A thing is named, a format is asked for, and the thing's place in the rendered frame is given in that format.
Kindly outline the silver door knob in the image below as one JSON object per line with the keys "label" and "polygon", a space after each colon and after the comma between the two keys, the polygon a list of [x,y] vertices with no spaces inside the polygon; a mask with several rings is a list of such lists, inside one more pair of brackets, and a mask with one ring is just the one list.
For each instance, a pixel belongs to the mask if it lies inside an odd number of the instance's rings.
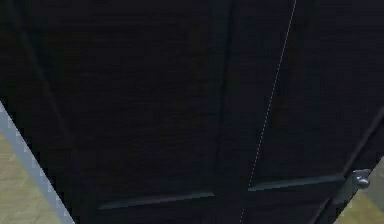
{"label": "silver door knob", "polygon": [[353,182],[358,189],[366,189],[370,186],[370,169],[355,170],[353,172]]}

